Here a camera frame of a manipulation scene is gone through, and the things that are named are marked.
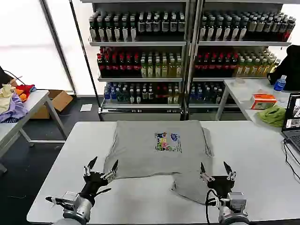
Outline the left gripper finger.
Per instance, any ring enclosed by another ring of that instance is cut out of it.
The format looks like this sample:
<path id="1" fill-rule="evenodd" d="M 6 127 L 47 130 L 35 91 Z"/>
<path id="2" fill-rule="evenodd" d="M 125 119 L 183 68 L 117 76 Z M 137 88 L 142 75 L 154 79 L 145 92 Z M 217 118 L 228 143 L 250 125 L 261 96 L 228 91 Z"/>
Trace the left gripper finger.
<path id="1" fill-rule="evenodd" d="M 84 176 L 90 176 L 90 173 L 91 173 L 96 161 L 97 161 L 97 157 L 92 159 L 87 165 L 85 165 L 83 167 L 84 168 Z"/>
<path id="2" fill-rule="evenodd" d="M 116 177 L 117 169 L 118 169 L 118 163 L 119 161 L 116 160 L 114 165 L 112 166 L 111 170 L 104 175 L 101 176 L 101 179 L 103 180 L 114 180 Z"/>

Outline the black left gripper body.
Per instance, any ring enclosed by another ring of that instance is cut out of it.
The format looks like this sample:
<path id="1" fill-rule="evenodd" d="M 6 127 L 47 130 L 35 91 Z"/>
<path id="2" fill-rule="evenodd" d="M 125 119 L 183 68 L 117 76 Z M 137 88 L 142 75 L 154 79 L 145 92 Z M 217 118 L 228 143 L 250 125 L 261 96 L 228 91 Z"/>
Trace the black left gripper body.
<path id="1" fill-rule="evenodd" d="M 104 173 L 99 172 L 90 172 L 89 175 L 85 174 L 83 176 L 85 185 L 79 193 L 80 197 L 94 200 L 96 196 L 110 191 L 111 188 L 99 191 L 101 187 L 105 187 L 108 185 L 108 180 L 104 179 L 104 177 L 102 176 L 104 176 Z"/>

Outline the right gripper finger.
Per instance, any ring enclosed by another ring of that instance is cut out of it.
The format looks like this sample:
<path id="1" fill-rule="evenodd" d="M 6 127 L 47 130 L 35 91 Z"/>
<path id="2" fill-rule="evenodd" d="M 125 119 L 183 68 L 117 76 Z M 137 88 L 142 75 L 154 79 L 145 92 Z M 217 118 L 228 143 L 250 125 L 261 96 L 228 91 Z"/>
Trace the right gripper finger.
<path id="1" fill-rule="evenodd" d="M 227 172 L 227 180 L 235 181 L 236 172 L 231 169 L 231 167 L 224 161 L 224 167 Z"/>
<path id="2" fill-rule="evenodd" d="M 205 182 L 211 182 L 211 181 L 214 181 L 215 179 L 211 176 L 209 176 L 207 173 L 206 173 L 206 170 L 205 170 L 205 167 L 203 165 L 203 163 L 201 163 L 201 166 L 200 166 L 200 178 L 205 181 Z"/>

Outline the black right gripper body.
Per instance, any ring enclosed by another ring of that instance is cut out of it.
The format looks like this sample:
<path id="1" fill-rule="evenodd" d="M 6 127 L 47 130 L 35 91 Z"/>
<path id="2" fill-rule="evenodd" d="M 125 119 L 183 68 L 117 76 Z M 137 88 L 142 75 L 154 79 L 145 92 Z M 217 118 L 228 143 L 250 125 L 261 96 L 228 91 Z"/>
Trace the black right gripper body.
<path id="1" fill-rule="evenodd" d="M 212 176 L 207 181 L 207 186 L 210 189 L 214 189 L 218 198 L 227 198 L 228 193 L 232 191 L 234 187 L 234 181 L 227 179 L 227 176 Z"/>

